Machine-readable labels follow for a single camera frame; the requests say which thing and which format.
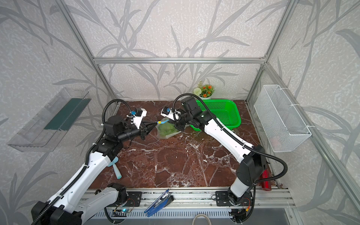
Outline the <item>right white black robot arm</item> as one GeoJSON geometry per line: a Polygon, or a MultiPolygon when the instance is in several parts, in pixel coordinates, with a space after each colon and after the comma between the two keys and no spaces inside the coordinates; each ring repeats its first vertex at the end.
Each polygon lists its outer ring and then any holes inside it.
{"type": "Polygon", "coordinates": [[[245,194],[255,190],[257,184],[277,180],[287,173],[288,165],[284,160],[267,154],[261,145],[254,146],[237,136],[195,94],[181,94],[176,100],[181,101],[183,109],[174,106],[163,109],[161,114],[164,117],[169,118],[178,130],[183,131],[187,125],[200,129],[222,144],[239,162],[236,179],[227,191],[232,205],[239,205],[245,194]],[[266,169],[267,159],[280,163],[283,170],[275,176],[262,179],[260,176],[266,169]]]}

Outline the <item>chinese cabbage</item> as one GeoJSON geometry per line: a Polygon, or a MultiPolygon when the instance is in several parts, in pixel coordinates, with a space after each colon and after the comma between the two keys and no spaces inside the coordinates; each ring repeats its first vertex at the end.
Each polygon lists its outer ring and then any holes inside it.
{"type": "Polygon", "coordinates": [[[169,134],[167,133],[167,125],[168,125],[168,123],[164,123],[164,124],[159,124],[159,125],[158,125],[158,128],[157,128],[157,130],[158,130],[158,135],[159,135],[161,138],[166,137],[167,135],[169,135],[169,134]]]}
{"type": "Polygon", "coordinates": [[[168,124],[167,125],[167,133],[168,134],[174,134],[174,133],[178,133],[180,132],[173,124],[168,124]]]}

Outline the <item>clear zip-top bag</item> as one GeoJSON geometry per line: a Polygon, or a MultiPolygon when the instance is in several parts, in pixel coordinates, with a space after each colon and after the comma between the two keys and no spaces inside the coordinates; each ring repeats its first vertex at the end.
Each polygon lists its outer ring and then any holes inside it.
{"type": "Polygon", "coordinates": [[[170,120],[168,118],[163,118],[157,124],[156,129],[157,129],[158,139],[169,139],[181,133],[181,131],[176,129],[175,126],[171,124],[169,121],[170,120]]]}

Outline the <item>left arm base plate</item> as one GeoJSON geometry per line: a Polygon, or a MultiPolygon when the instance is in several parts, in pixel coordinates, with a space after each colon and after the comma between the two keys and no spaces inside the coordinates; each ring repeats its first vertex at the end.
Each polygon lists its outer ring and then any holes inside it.
{"type": "Polygon", "coordinates": [[[139,207],[141,198],[141,191],[120,192],[117,200],[111,206],[139,207]]]}

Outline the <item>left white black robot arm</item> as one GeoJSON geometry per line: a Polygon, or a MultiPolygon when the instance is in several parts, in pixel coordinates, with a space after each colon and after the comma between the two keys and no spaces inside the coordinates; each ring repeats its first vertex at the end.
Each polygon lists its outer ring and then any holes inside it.
{"type": "Polygon", "coordinates": [[[110,205],[127,203],[126,187],[111,183],[84,203],[80,200],[98,175],[114,164],[123,143],[135,137],[145,137],[156,122],[143,121],[143,116],[130,114],[130,120],[119,115],[103,121],[100,138],[88,150],[85,162],[74,176],[49,200],[38,202],[31,210],[34,225],[82,225],[100,210],[110,205]]]}

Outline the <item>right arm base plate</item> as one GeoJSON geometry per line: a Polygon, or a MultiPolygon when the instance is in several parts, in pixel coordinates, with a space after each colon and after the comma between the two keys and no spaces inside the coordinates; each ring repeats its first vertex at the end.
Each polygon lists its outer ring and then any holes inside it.
{"type": "Polygon", "coordinates": [[[225,206],[248,207],[252,203],[253,195],[251,192],[245,192],[244,195],[242,196],[242,198],[235,198],[235,203],[232,203],[227,191],[216,191],[215,192],[215,200],[216,200],[216,205],[218,207],[222,207],[222,206],[224,206],[224,207],[225,206]]]}

